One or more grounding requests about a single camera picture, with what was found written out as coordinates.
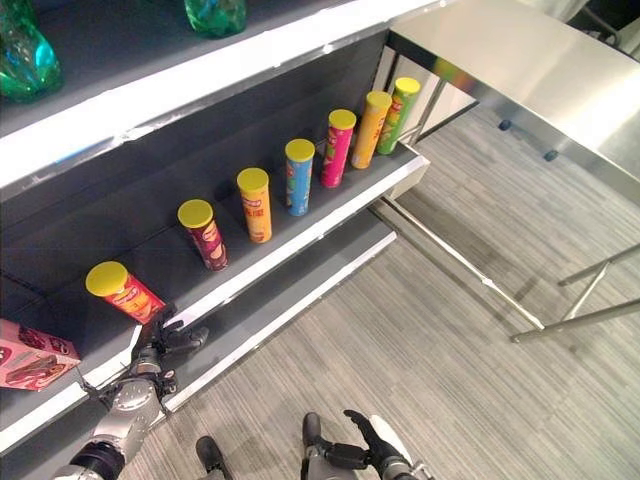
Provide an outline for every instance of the store shelving unit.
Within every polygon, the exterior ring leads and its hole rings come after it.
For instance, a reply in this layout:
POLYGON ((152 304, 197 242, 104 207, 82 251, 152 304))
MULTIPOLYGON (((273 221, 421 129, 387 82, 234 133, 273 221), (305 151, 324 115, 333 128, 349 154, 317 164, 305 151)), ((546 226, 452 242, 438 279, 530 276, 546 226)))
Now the store shelving unit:
POLYGON ((139 327, 87 294, 92 265, 122 261, 176 304, 170 322, 209 326, 206 347, 176 363, 173 410, 388 245, 395 234, 362 210, 428 165, 400 146, 335 190, 316 172, 309 214, 284 207, 286 140, 320 142, 331 108, 359 113, 389 22, 436 2, 249 1, 247 31, 221 40, 190 32, 166 3, 45 13, 65 86, 0 105, 2 315, 73 341, 82 357, 43 392, 0 390, 2 478, 46 478, 68 460, 104 413, 82 381, 103 388, 129 363, 139 327), (262 245, 249 242, 233 188, 254 164, 272 185, 274 237, 262 245), (204 268, 176 225, 191 197, 213 200, 222 272, 204 268))
MULTIPOLYGON (((193 356, 176 357, 170 365, 181 390, 167 399, 167 407, 179 408, 394 238, 393 231, 364 211, 248 289, 242 301, 203 318, 201 324, 211 331, 207 344, 193 356)), ((48 478, 77 452, 104 413, 101 404, 82 402, 4 456, 2 478, 48 478)))

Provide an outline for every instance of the green pringles can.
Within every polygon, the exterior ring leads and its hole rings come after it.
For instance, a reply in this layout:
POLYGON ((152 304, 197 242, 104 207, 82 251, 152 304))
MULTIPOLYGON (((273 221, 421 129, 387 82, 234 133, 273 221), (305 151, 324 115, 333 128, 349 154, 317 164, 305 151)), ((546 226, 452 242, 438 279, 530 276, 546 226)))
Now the green pringles can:
POLYGON ((415 78, 400 77, 396 79, 392 95, 393 103, 384 119, 376 147, 378 153, 388 155, 393 152, 409 112, 418 98, 419 91, 420 82, 415 78))

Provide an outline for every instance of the yellow lid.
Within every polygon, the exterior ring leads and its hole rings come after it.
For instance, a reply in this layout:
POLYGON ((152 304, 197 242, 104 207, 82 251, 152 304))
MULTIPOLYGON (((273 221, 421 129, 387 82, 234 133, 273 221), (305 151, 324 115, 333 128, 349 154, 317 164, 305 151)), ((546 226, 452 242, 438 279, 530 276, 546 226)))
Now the yellow lid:
POLYGON ((89 293, 106 297, 118 293, 127 283, 127 269, 118 262, 102 262, 87 274, 85 286, 89 293))
POLYGON ((313 158, 316 147, 309 140, 294 138, 284 147, 284 153, 293 162, 306 162, 313 158))
POLYGON ((353 112, 340 108, 329 114, 329 125, 339 130, 349 130, 356 125, 356 116, 353 112))
POLYGON ((240 190, 253 192, 269 185, 269 175, 261 168, 245 168, 236 179, 240 190))
POLYGON ((187 228, 200 228, 213 219, 213 207, 209 202, 194 198, 187 200, 178 209, 178 220, 187 228))
POLYGON ((420 90, 420 82, 411 77, 400 77, 396 79, 396 88, 401 92, 412 94, 420 90))
POLYGON ((367 93, 367 103, 372 107, 389 108, 391 106, 391 95, 387 92, 374 90, 367 93))

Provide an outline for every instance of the shelf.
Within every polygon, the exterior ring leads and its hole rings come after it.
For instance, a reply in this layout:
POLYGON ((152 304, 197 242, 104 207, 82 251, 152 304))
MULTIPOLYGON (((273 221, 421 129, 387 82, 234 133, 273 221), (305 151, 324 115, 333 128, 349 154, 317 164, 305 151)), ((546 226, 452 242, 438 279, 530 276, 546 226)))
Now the shelf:
MULTIPOLYGON (((280 266, 239 298, 203 319, 210 329, 206 345, 177 357, 179 392, 166 400, 175 410, 184 401, 263 343, 278 328, 348 277, 395 239, 395 233, 368 211, 361 212, 300 255, 280 266)), ((21 448, 4 455, 0 476, 6 480, 50 478, 89 437, 104 415, 97 402, 84 402, 21 448)))
POLYGON ((142 0, 115 0, 105 8, 99 0, 83 0, 47 12, 42 31, 60 57, 67 83, 34 104, 3 103, 0 158, 20 161, 0 164, 0 194, 3 199, 18 195, 124 142, 380 32, 391 19, 425 4, 437 2, 256 0, 249 3, 247 30, 221 40, 191 32, 179 2, 160 8, 142 0))
MULTIPOLYGON (((309 213, 303 217, 286 212, 284 171, 276 172, 271 177, 274 235, 269 242, 256 245, 249 241, 237 195, 215 205, 216 222, 229 257, 229 266, 221 272, 210 272, 204 267, 179 226, 164 230, 118 260, 160 298, 175 303, 178 313, 169 323, 181 320, 190 325, 230 302, 427 164, 425 158, 399 145, 391 156, 376 156, 367 170, 349 169, 336 189, 323 188, 318 175, 314 175, 309 213)), ((14 320, 71 340, 82 358, 78 369, 91 385, 103 386, 121 374, 129 364, 137 338, 139 327, 135 322, 87 294, 82 278, 48 300, 51 312, 39 304, 22 311, 14 320), (55 321, 59 318, 85 321, 55 321)), ((0 432, 0 452, 86 399, 73 387, 74 381, 65 376, 51 389, 38 393, 0 390, 0 406, 7 419, 0 432)))

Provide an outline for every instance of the plastic bottle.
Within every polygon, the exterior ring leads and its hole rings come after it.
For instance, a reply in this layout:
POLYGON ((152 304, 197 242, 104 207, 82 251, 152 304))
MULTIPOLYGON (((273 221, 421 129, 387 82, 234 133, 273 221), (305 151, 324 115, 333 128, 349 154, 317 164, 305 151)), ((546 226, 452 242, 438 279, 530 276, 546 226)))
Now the plastic bottle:
POLYGON ((0 0, 0 94, 25 102, 62 85, 60 63, 29 0, 0 0))
POLYGON ((184 0, 184 5, 196 32, 225 37, 247 26, 245 0, 184 0))

